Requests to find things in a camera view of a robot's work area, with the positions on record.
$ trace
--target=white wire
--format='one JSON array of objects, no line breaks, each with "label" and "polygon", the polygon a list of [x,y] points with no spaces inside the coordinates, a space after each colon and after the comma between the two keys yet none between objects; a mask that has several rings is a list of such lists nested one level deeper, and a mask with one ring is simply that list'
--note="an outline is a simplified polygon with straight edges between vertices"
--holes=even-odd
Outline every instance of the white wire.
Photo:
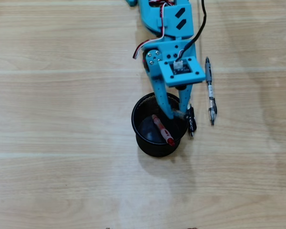
[{"label": "white wire", "polygon": [[148,44],[148,43],[151,43],[151,42],[156,42],[156,41],[159,41],[159,40],[163,39],[163,37],[164,37],[164,35],[165,35],[165,26],[164,26],[164,21],[163,21],[163,19],[164,19],[164,7],[165,7],[166,5],[167,5],[167,3],[165,2],[165,3],[161,6],[161,11],[162,11],[161,21],[162,21],[162,28],[163,28],[163,29],[162,29],[162,36],[161,36],[160,38],[152,39],[152,40],[150,40],[150,41],[147,41],[147,42],[141,44],[140,47],[137,48],[138,51],[137,51],[137,54],[135,55],[135,59],[138,58],[140,49],[141,49],[144,45],[146,45],[146,44]]},{"label": "white wire", "polygon": [[181,50],[179,51],[178,57],[181,56],[181,53],[182,53],[183,51],[184,51],[184,49],[181,49]]}]

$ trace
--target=red marker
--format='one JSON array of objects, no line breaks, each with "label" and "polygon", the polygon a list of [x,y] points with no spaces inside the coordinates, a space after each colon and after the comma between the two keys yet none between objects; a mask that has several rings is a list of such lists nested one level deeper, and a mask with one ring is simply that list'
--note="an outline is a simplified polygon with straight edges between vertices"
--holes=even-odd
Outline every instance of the red marker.
[{"label": "red marker", "polygon": [[170,146],[174,146],[175,145],[174,139],[172,138],[170,132],[168,132],[168,130],[161,123],[160,119],[154,114],[152,115],[152,118],[153,118],[153,122],[156,124],[156,126],[160,130],[162,137],[166,140],[166,142]]}]

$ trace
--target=pen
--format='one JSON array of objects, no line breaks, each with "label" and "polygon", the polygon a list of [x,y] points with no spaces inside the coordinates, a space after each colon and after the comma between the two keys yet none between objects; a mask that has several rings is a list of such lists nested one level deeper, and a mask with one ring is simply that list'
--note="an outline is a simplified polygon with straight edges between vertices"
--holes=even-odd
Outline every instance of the pen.
[{"label": "pen", "polygon": [[191,104],[187,106],[187,111],[189,113],[189,126],[188,126],[189,135],[191,137],[194,137],[194,132],[197,129],[197,125],[195,120],[194,108],[192,107]]},{"label": "pen", "polygon": [[212,71],[211,71],[210,60],[208,57],[205,59],[205,80],[206,80],[206,85],[208,86],[209,101],[210,101],[209,117],[210,117],[211,125],[214,125],[214,122],[217,116],[217,106],[216,106],[215,97],[213,94]]},{"label": "pen", "polygon": [[162,137],[165,139],[165,141],[170,145],[174,146],[175,142],[174,139],[172,138],[170,132],[164,127],[164,125],[161,123],[160,119],[156,115],[152,115],[153,122],[156,124],[158,129],[161,132]]}]

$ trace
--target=wood grain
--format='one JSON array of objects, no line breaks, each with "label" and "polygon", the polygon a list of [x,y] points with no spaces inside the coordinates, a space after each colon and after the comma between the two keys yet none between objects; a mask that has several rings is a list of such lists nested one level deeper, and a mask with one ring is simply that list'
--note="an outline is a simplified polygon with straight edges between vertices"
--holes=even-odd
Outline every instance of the wood grain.
[{"label": "wood grain", "polygon": [[130,121],[152,92],[138,9],[0,1],[0,229],[286,229],[286,0],[206,8],[216,126],[195,85],[195,139],[155,159]]}]

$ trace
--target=robotic arm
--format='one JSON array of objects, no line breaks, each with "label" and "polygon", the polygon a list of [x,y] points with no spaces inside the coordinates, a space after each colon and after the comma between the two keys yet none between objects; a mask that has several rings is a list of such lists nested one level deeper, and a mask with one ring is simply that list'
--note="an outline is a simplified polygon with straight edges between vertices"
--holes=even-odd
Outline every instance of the robotic arm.
[{"label": "robotic arm", "polygon": [[[130,6],[137,4],[137,0],[126,1]],[[164,5],[160,8],[154,6],[161,2]],[[142,43],[134,58],[142,49],[144,68],[158,105],[168,118],[180,117],[180,113],[186,113],[193,84],[205,80],[205,73],[196,59],[195,45],[189,45],[191,40],[188,40],[194,35],[191,4],[188,0],[139,0],[139,5],[143,24],[162,37]],[[166,86],[179,91],[179,111],[171,109]]]}]

